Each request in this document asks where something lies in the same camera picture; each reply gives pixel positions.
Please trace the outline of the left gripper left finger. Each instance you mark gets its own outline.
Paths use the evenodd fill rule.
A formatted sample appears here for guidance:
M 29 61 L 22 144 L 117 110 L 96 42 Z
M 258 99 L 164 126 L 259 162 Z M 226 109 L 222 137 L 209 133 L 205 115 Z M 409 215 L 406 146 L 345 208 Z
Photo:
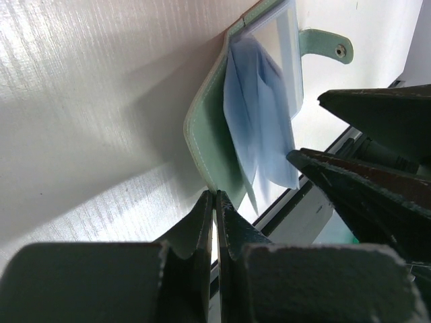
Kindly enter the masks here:
M 24 246 L 1 277 L 2 322 L 206 322 L 213 195 L 154 242 Z

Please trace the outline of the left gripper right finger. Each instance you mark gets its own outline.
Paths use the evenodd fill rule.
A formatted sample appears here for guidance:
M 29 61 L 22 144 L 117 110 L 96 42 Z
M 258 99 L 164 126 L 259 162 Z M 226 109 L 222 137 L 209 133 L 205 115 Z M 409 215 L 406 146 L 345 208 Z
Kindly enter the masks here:
M 379 244 L 275 244 L 218 191 L 223 322 L 423 322 L 405 261 Z

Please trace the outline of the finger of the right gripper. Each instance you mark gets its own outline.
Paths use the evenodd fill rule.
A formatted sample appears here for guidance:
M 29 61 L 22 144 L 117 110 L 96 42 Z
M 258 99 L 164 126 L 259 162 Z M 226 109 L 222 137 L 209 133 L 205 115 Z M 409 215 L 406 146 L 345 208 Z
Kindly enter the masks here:
M 430 264 L 430 179 L 310 149 L 288 161 L 317 186 L 362 243 Z
M 430 85 L 333 89 L 319 105 L 409 161 L 430 165 Z

